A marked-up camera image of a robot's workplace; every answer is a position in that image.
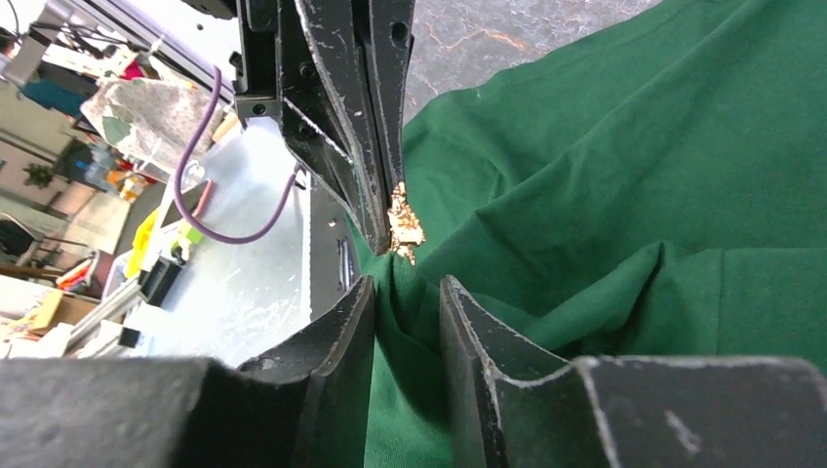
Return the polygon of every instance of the green fabric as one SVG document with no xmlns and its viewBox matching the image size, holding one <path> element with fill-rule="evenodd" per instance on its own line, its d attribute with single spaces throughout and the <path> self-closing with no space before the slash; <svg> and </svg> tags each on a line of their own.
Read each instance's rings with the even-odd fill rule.
<svg viewBox="0 0 827 468">
<path fill-rule="evenodd" d="M 416 267 L 377 287 L 367 466 L 452 466 L 439 282 L 548 350 L 827 369 L 827 8 L 665 0 L 405 129 Z"/>
</svg>

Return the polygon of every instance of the table surface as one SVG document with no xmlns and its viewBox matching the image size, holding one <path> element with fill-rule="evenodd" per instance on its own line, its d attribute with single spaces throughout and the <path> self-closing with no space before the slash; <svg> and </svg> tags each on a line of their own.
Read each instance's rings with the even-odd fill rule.
<svg viewBox="0 0 827 468">
<path fill-rule="evenodd" d="M 438 94 L 482 84 L 498 70 L 538 59 L 656 2 L 419 0 L 405 119 Z M 143 10 L 151 10 L 151 5 L 140 3 Z M 158 17 L 162 12 L 167 11 L 148 13 Z M 170 16 L 155 19 L 169 21 Z M 176 21 L 183 24 L 178 39 L 205 59 L 223 63 L 229 55 L 224 49 L 237 48 L 232 23 L 194 11 Z M 196 29 L 196 22 L 204 27 Z M 199 44 L 203 31 L 214 37 L 220 31 L 220 40 L 204 48 Z M 274 124 L 249 133 L 205 164 L 217 183 L 205 222 L 228 234 L 247 234 L 267 221 L 293 167 Z M 169 312 L 166 331 L 154 340 L 153 355 L 209 355 L 235 366 L 309 323 L 308 196 L 296 191 L 282 219 L 255 243 L 225 246 L 205 241 L 197 247 L 163 304 Z"/>
</svg>

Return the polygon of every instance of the potted plant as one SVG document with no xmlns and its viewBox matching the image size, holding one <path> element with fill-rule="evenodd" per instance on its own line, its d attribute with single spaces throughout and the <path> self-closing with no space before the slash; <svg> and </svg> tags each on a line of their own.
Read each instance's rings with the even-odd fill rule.
<svg viewBox="0 0 827 468">
<path fill-rule="evenodd" d="M 52 171 L 52 168 L 45 164 L 30 163 L 23 170 L 28 174 L 28 178 L 23 185 L 34 185 L 37 188 L 43 189 L 48 187 L 55 178 L 55 173 Z"/>
</svg>

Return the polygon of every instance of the cluttered table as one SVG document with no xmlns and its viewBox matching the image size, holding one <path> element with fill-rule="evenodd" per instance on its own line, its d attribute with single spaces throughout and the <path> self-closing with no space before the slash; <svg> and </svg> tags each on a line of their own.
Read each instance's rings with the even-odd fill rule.
<svg viewBox="0 0 827 468">
<path fill-rule="evenodd" d="M 405 121 L 438 94 L 479 85 L 498 70 L 538 59 L 655 3 L 419 0 Z M 264 121 L 205 159 L 216 190 L 204 222 L 218 231 L 242 235 L 259 229 L 284 190 L 294 160 L 275 123 Z M 245 246 L 204 240 L 161 308 L 133 315 L 133 326 L 151 336 L 141 354 L 209 355 L 235 366 L 333 305 L 347 286 L 347 275 L 335 266 L 346 244 L 346 223 L 321 190 L 292 191 L 265 237 Z"/>
</svg>

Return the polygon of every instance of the purple cable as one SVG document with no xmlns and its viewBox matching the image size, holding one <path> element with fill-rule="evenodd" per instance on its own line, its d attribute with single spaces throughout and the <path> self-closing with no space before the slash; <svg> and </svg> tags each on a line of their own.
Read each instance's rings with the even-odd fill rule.
<svg viewBox="0 0 827 468">
<path fill-rule="evenodd" d="M 181 182 L 183 180 L 183 171 L 186 168 L 187 163 L 189 162 L 189 157 L 192 156 L 192 151 L 195 149 L 195 145 L 198 144 L 198 140 L 201 139 L 201 135 L 204 134 L 204 131 L 207 130 L 207 125 L 210 123 L 210 118 L 213 116 L 213 113 L 216 111 L 216 107 L 218 106 L 218 98 L 221 94 L 221 70 L 216 67 L 216 80 L 213 83 L 213 93 L 210 96 L 210 103 L 207 104 L 207 110 L 204 112 L 204 117 L 202 117 L 201 122 L 198 124 L 198 128 L 195 129 L 195 133 L 192 135 L 192 138 L 186 144 L 186 147 L 181 154 L 180 161 L 178 161 L 178 165 L 176 167 L 176 173 L 173 177 L 173 195 L 176 199 L 176 208 L 181 213 L 181 216 L 188 222 L 192 227 L 199 230 L 202 234 L 209 237 L 210 239 L 222 242 L 224 244 L 249 244 L 252 241 L 257 241 L 264 237 L 266 234 L 275 224 L 276 221 L 279 220 L 279 216 L 281 216 L 282 211 L 284 210 L 285 205 L 287 205 L 287 199 L 290 197 L 291 189 L 295 184 L 295 176 L 298 172 L 298 165 L 295 166 L 293 169 L 293 173 L 288 177 L 287 184 L 285 185 L 285 189 L 282 192 L 282 198 L 279 200 L 279 205 L 276 207 L 276 212 L 273 214 L 273 217 L 264 224 L 264 227 L 261 228 L 260 231 L 256 232 L 255 234 L 251 234 L 245 237 L 229 237 L 218 232 L 215 232 L 213 229 L 205 226 L 201 223 L 189 210 L 186 208 L 186 204 L 183 201 L 183 193 L 181 192 Z"/>
</svg>

